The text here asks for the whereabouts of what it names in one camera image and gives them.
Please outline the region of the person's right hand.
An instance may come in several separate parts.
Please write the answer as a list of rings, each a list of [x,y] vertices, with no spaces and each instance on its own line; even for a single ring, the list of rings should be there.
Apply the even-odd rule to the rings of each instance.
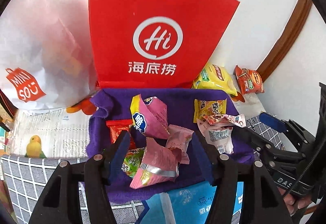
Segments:
[[[287,194],[286,196],[284,196],[284,193],[286,192],[285,190],[281,188],[278,188],[278,190],[283,196],[283,200],[290,215],[295,214],[297,210],[304,209],[312,203],[310,196],[306,196],[304,198],[301,198],[300,200],[296,200],[291,194]]]

